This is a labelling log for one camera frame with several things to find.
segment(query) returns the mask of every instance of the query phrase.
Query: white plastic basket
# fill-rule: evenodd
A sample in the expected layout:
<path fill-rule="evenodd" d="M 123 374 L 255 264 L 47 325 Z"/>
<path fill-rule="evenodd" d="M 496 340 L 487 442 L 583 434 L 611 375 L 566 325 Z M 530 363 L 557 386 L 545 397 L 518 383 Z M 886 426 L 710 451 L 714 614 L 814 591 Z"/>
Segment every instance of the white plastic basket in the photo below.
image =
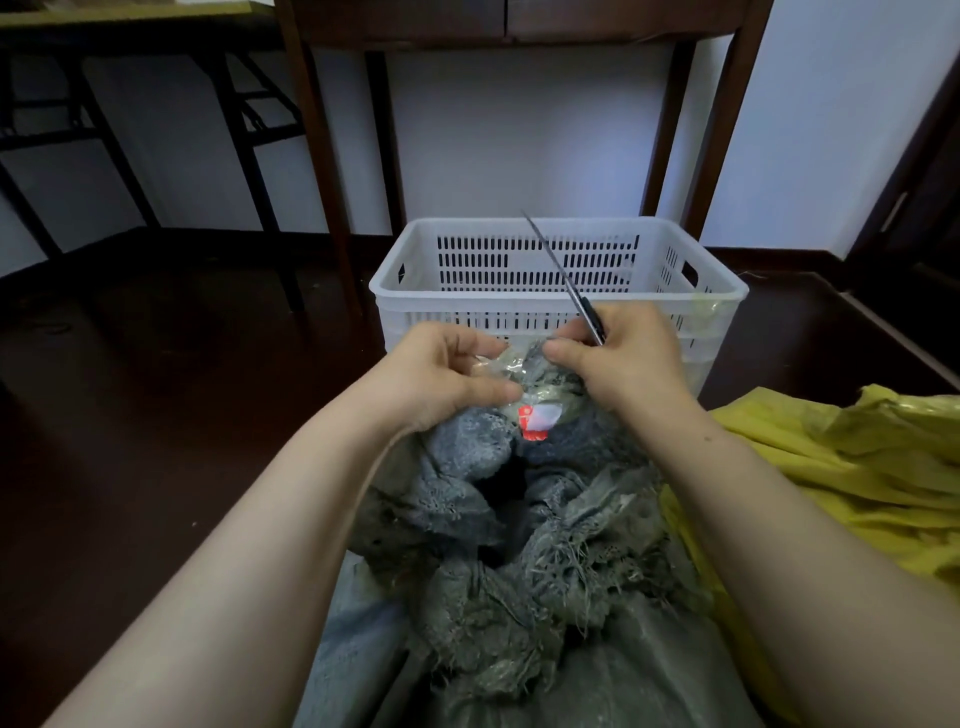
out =
<path fill-rule="evenodd" d="M 656 217 L 538 219 L 592 302 L 653 301 L 677 327 L 699 394 L 749 289 L 680 226 Z M 523 218 L 424 218 L 407 224 L 373 276 L 387 351 L 420 321 L 516 340 L 576 316 L 563 280 Z"/>

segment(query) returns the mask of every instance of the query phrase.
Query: baseboard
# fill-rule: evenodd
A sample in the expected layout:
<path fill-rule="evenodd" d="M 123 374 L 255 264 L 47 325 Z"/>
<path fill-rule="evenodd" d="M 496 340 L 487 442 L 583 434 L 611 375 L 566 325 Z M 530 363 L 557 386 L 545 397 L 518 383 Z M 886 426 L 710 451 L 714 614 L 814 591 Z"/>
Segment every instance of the baseboard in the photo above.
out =
<path fill-rule="evenodd" d="M 838 291 L 847 289 L 844 261 L 829 251 L 781 248 L 708 248 L 708 250 L 738 275 L 763 271 L 816 273 Z"/>
<path fill-rule="evenodd" d="M 368 274 L 376 270 L 393 244 L 391 235 L 352 235 L 350 258 L 356 272 Z M 0 301 L 72 290 L 110 277 L 149 270 L 159 262 L 216 257 L 227 263 L 272 264 L 277 246 L 282 246 L 295 265 L 306 261 L 337 265 L 333 241 L 325 232 L 140 227 L 7 274 L 0 278 Z"/>
<path fill-rule="evenodd" d="M 353 235 L 350 258 L 358 274 L 372 273 L 394 244 L 391 235 Z M 0 301 L 45 290 L 74 288 L 104 277 L 148 269 L 159 261 L 216 257 L 224 262 L 271 262 L 282 246 L 294 263 L 335 267 L 336 250 L 325 232 L 226 231 L 195 228 L 133 228 L 98 240 L 57 259 L 44 260 L 0 278 Z M 764 248 L 710 248 L 735 273 L 795 271 L 816 273 L 837 290 L 846 290 L 844 261 L 827 251 Z"/>

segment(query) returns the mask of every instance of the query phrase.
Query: finger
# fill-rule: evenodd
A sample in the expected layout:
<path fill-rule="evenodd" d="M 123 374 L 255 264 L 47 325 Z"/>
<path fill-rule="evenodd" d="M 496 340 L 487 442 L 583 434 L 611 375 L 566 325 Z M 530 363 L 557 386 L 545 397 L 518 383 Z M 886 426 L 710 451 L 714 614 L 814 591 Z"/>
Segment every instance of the finger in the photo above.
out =
<path fill-rule="evenodd" d="M 571 339 L 550 339 L 543 342 L 543 355 L 554 364 L 572 369 L 583 375 L 584 364 L 590 354 L 589 347 Z"/>
<path fill-rule="evenodd" d="M 523 396 L 523 388 L 515 381 L 492 376 L 461 376 L 460 407 L 499 407 Z"/>
<path fill-rule="evenodd" d="M 450 356 L 450 369 L 458 374 L 470 375 L 473 373 L 473 367 L 480 363 L 476 356 L 471 354 L 453 354 Z"/>
<path fill-rule="evenodd" d="M 563 326 L 554 331 L 553 335 L 563 339 L 573 339 L 574 341 L 583 342 L 590 341 L 592 338 L 587 322 L 580 316 L 567 321 Z"/>
<path fill-rule="evenodd" d="M 441 334 L 451 357 L 472 354 L 496 359 L 507 348 L 507 342 L 500 341 L 475 328 L 446 324 L 441 328 Z"/>

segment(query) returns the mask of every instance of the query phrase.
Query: yellow cloth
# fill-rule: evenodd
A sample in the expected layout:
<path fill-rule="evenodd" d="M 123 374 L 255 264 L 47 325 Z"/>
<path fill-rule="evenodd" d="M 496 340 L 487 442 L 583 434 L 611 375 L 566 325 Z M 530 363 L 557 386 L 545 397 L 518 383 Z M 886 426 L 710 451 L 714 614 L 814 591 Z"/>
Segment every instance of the yellow cloth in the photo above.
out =
<path fill-rule="evenodd" d="M 874 384 L 842 409 L 759 388 L 712 415 L 852 533 L 960 597 L 960 397 L 907 397 Z M 669 488 L 660 505 L 713 596 L 744 681 L 799 723 Z"/>

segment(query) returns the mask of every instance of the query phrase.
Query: hand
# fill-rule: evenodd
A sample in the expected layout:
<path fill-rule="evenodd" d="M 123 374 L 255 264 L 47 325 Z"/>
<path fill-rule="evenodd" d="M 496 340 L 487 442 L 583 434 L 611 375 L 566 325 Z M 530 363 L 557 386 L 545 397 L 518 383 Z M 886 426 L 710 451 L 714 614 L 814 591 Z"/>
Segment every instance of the hand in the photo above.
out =
<path fill-rule="evenodd" d="M 519 384 L 491 376 L 470 376 L 477 356 L 496 358 L 506 342 L 475 328 L 417 324 L 359 382 L 391 427 L 419 432 L 465 407 L 495 407 L 522 397 Z"/>
<path fill-rule="evenodd" d="M 687 403 L 677 333 L 649 302 L 599 303 L 594 308 L 607 331 L 607 343 L 588 347 L 587 323 L 577 318 L 557 329 L 564 337 L 543 344 L 550 361 L 584 378 L 590 396 L 626 417 L 626 408 L 648 403 Z"/>

